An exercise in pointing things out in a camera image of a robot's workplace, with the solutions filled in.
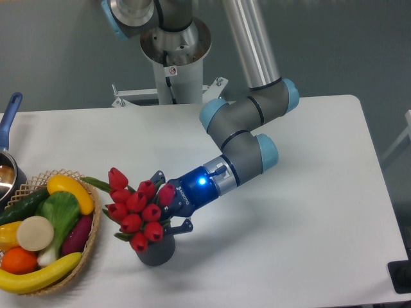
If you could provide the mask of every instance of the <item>blue pot handle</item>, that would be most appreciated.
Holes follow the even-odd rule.
[[[18,92],[14,93],[10,98],[6,112],[4,113],[3,118],[0,122],[0,150],[8,150],[8,135],[10,133],[10,128],[12,127],[15,114],[19,109],[22,99],[23,95]]]

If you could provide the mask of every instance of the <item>orange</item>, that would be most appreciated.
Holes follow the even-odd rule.
[[[34,252],[15,247],[4,254],[0,268],[12,274],[22,275],[35,271],[36,267],[37,256]]]

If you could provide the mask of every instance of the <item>yellow banana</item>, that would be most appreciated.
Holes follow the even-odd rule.
[[[19,294],[37,291],[64,277],[78,265],[81,258],[81,252],[73,252],[45,268],[24,275],[14,275],[0,269],[0,289]]]

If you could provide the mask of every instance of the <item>white table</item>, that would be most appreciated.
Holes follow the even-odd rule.
[[[28,176],[72,169],[136,186],[158,169],[173,178],[220,154],[200,105],[25,112],[10,153]],[[193,215],[173,258],[139,262],[103,219],[87,269],[65,291],[1,307],[329,307],[411,299],[387,263],[407,258],[360,102],[303,98],[254,133],[271,136],[279,164]],[[108,203],[107,194],[101,194]]]

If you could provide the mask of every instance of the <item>green leaf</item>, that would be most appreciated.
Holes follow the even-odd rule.
[[[115,223],[119,224],[117,221],[110,217],[109,211],[107,209],[101,209],[101,211],[106,215],[110,220],[113,220]]]
[[[134,234],[133,233],[122,233],[122,232],[118,232],[116,234],[114,234],[115,237],[117,237],[118,239],[124,241],[124,242],[129,242]]]
[[[153,198],[152,203],[154,203],[154,204],[158,205],[158,204],[159,204],[159,200],[160,200],[159,195],[158,195],[158,194],[156,194],[156,195],[154,196],[154,198]]]
[[[160,224],[163,228],[167,228],[168,226],[171,225],[171,220],[167,219],[167,220],[161,221]]]
[[[162,184],[164,184],[164,183],[165,183],[165,181],[164,181],[163,179],[161,179],[161,180],[159,180],[157,183],[154,184],[154,186],[155,186],[155,193],[156,193],[156,194],[157,194],[157,191],[159,191],[160,186],[161,186]]]
[[[76,225],[80,215],[80,206],[73,194],[67,191],[57,191],[44,202],[39,214],[50,221],[54,228],[52,242],[39,256],[39,264],[47,264],[48,261],[45,259],[52,261],[59,258],[61,245]]]
[[[134,194],[136,192],[136,190],[133,187],[129,186],[129,185],[127,185],[127,188],[128,188],[128,191],[130,191],[132,194]]]
[[[93,178],[93,177],[91,177],[91,176],[82,177],[82,178],[80,178],[80,180],[83,181],[83,182],[86,182],[86,183],[88,183],[88,184],[90,184],[90,185],[93,185],[93,186],[95,186],[96,188],[98,188],[98,189],[100,189],[100,190],[102,190],[102,191],[105,191],[106,193],[109,193],[110,190],[111,190],[109,183],[100,181],[100,180],[98,180],[97,178]]]

